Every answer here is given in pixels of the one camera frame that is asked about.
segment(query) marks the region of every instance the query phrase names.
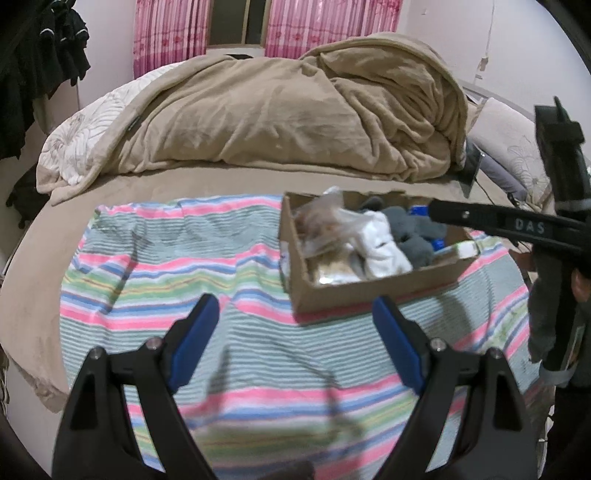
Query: black bag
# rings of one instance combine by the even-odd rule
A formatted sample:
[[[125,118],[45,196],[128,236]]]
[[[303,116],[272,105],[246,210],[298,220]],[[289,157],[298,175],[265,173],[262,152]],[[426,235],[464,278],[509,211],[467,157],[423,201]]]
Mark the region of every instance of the black bag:
[[[49,201],[49,195],[37,191],[36,169],[37,165],[33,165],[16,182],[6,201],[7,207],[13,206],[21,214],[21,221],[18,224],[21,229],[25,228],[26,222],[32,222]]]

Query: window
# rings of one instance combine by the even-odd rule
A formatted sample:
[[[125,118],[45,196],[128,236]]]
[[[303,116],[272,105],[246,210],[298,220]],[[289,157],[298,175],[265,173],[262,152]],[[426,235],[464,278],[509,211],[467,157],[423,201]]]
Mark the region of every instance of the window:
[[[207,46],[263,45],[271,0],[212,0]]]

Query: striped towel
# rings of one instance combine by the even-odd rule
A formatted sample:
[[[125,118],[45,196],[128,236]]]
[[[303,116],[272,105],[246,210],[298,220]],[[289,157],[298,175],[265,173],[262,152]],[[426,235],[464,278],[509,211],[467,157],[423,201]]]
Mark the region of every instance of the striped towel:
[[[220,322],[175,400],[218,477],[257,478],[309,459],[320,480],[369,479],[416,398],[367,309],[294,318],[280,281],[280,207],[280,197],[232,196],[98,208],[62,285],[69,381],[93,346],[135,349],[213,293]],[[539,387],[527,352],[527,288],[499,241],[475,239],[483,254],[458,285],[401,310],[459,349],[502,348],[531,402]],[[126,396],[144,459],[161,468],[137,393]],[[447,459],[462,406],[458,393],[432,466]]]

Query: beige fleece blanket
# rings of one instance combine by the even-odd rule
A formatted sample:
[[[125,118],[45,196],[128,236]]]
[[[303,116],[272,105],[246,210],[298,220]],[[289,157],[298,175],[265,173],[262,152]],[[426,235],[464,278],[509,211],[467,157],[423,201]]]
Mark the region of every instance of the beige fleece blanket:
[[[466,117],[441,58],[400,34],[351,38],[299,60],[201,56],[139,92],[77,182],[40,166],[38,188],[55,205],[100,174],[186,160],[422,181],[462,165]]]

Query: screw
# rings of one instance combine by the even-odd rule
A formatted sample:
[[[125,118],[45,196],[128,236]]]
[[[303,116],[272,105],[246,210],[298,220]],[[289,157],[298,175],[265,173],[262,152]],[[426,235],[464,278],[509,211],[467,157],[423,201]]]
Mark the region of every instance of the screw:
[[[434,338],[433,340],[431,340],[431,348],[433,350],[435,350],[436,352],[443,352],[446,348],[447,348],[447,344],[445,343],[445,340],[442,340],[440,338]]]
[[[158,350],[162,345],[162,339],[160,337],[152,337],[146,340],[146,347],[149,350]]]
[[[90,358],[92,358],[93,360],[98,360],[100,358],[100,356],[103,354],[104,350],[102,347],[100,346],[95,346],[91,351],[90,351]]]
[[[500,360],[504,356],[503,351],[497,347],[490,348],[488,351],[495,360]]]

